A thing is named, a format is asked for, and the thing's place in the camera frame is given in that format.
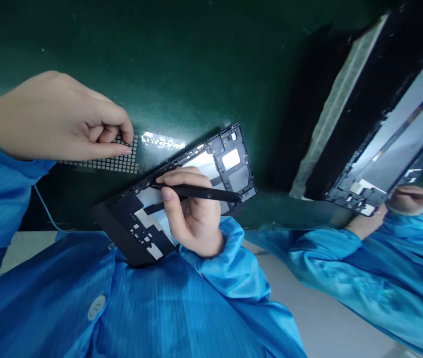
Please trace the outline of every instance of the person's left hand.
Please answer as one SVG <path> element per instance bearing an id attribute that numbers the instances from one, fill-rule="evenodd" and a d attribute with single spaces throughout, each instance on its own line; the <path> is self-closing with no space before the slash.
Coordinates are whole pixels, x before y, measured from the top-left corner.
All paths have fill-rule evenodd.
<path id="1" fill-rule="evenodd" d="M 157 182 L 170 186 L 189 184 L 212 187 L 210 179 L 195 167 L 177 168 L 158 177 Z M 222 252 L 224 240 L 218 227 L 219 201 L 190 197 L 190 206 L 182 208 L 180 199 L 172 188 L 162 188 L 162 195 L 170 231 L 180 244 L 204 259 Z"/>
<path id="2" fill-rule="evenodd" d="M 386 216 L 388 209 L 385 204 L 382 204 L 373 216 L 367 217 L 364 215 L 357 215 L 351 220 L 345 229 L 356 234 L 361 240 L 364 240 L 374 231 L 379 229 L 383 224 L 384 216 Z"/>
<path id="3" fill-rule="evenodd" d="M 122 107 L 56 71 L 34 76 L 0 97 L 0 149 L 19 160 L 131 154 L 127 146 L 111 143 L 119 129 L 131 143 L 133 127 Z"/>

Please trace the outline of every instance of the cable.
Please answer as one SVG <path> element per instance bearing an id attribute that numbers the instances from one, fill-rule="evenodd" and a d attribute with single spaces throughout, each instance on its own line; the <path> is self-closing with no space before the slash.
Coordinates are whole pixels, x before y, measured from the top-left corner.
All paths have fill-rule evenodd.
<path id="1" fill-rule="evenodd" d="M 44 202 L 44 199 L 42 199 L 42 195 L 39 192 L 39 189 L 37 188 L 36 184 L 34 184 L 34 189 L 36 189 L 37 196 L 41 200 L 42 206 L 44 206 L 44 209 L 46 210 L 47 216 L 49 216 L 49 220 L 51 220 L 51 224 L 56 228 L 57 231 L 66 232 L 65 230 L 62 230 L 61 228 L 59 228 L 59 226 L 57 226 L 56 223 L 54 222 L 54 219 L 52 219 L 51 213 L 49 212 L 49 209 L 47 208 L 47 205 Z"/>

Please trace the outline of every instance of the hand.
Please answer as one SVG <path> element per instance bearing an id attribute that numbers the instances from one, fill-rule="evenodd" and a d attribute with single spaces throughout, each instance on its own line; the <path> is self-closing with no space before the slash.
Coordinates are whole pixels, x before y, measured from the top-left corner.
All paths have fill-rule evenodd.
<path id="1" fill-rule="evenodd" d="M 423 194 L 423 189 L 418 186 L 408 185 L 396 189 L 389 200 L 389 207 L 405 215 L 419 215 L 423 210 L 423 199 L 409 195 L 401 195 L 399 192 Z"/>
<path id="2" fill-rule="evenodd" d="M 72 77 L 55 71 L 0 97 L 0 149 L 19 160 L 83 161 L 130 154 L 111 143 L 133 139 L 127 112 Z"/>
<path id="3" fill-rule="evenodd" d="M 383 224 L 387 211 L 386 205 L 382 204 L 373 216 L 357 215 L 345 228 L 364 240 Z"/>
<path id="4" fill-rule="evenodd" d="M 211 188 L 210 180 L 195 167 L 178 168 L 157 178 L 167 185 L 189 184 Z M 223 251 L 224 240 L 220 224 L 220 202 L 190 197 L 188 207 L 169 187 L 162 188 L 170 230 L 175 239 L 200 257 L 212 258 Z"/>

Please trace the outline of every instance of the finger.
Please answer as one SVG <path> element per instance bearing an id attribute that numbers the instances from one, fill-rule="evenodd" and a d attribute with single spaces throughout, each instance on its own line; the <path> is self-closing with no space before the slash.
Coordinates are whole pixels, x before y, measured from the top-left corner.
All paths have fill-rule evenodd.
<path id="1" fill-rule="evenodd" d="M 423 194 L 423 189 L 418 186 L 409 185 L 409 186 L 401 186 L 397 188 L 397 194 L 399 191 L 409 193 L 409 194 Z"/>
<path id="2" fill-rule="evenodd" d="M 162 188 L 163 204 L 170 224 L 170 232 L 182 245 L 185 245 L 192 237 L 185 217 L 183 216 L 182 205 L 177 193 L 169 188 Z"/>
<path id="3" fill-rule="evenodd" d="M 82 161 L 114 158 L 132 153 L 129 147 L 118 143 L 79 142 L 74 149 L 74 156 L 77 158 L 73 160 Z"/>
<path id="4" fill-rule="evenodd" d="M 104 130 L 102 131 L 101 136 L 99 137 L 99 142 L 110 143 L 115 138 L 117 138 L 117 134 L 118 134 L 118 127 L 106 125 L 104 126 Z"/>
<path id="5" fill-rule="evenodd" d="M 115 103 L 93 99 L 90 101 L 93 111 L 96 115 L 96 120 L 105 125 L 117 126 L 122 131 L 122 138 L 125 143 L 132 143 L 133 140 L 133 126 L 130 122 L 125 109 L 119 107 Z"/>
<path id="6" fill-rule="evenodd" d="M 103 131 L 104 131 L 104 127 L 102 126 L 89 128 L 89 135 L 88 135 L 89 141 L 96 142 L 102 135 Z"/>
<path id="7" fill-rule="evenodd" d="M 166 177 L 169 177 L 171 175 L 174 175 L 178 172 L 187 172 L 187 173 L 195 173 L 195 174 L 200 174 L 202 175 L 202 172 L 200 172 L 200 170 L 197 167 L 184 167 L 184 168 L 176 168 L 173 169 L 172 171 L 166 172 L 165 174 L 163 174 L 162 176 L 158 177 L 156 179 L 156 181 L 158 183 L 163 183 L 163 179 Z"/>
<path id="8" fill-rule="evenodd" d="M 206 176 L 191 172 L 175 172 L 172 175 L 168 175 L 163 178 L 163 182 L 166 185 L 180 185 L 180 184 L 189 184 L 203 187 L 212 187 L 210 179 Z"/>

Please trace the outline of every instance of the green workbench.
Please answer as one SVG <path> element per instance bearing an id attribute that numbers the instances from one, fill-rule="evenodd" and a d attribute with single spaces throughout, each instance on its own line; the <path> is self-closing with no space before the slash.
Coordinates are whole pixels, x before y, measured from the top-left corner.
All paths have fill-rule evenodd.
<path id="1" fill-rule="evenodd" d="M 188 144 L 238 121 L 260 190 L 240 223 L 340 224 L 346 210 L 273 192 L 267 172 L 306 39 L 332 22 L 363 27 L 385 9 L 375 0 L 0 0 L 0 95 L 57 70 L 123 106 L 140 131 Z M 93 230 L 88 207 L 140 177 L 53 168 L 38 186 L 63 228 Z M 46 221 L 33 196 L 24 228 L 50 229 Z"/>

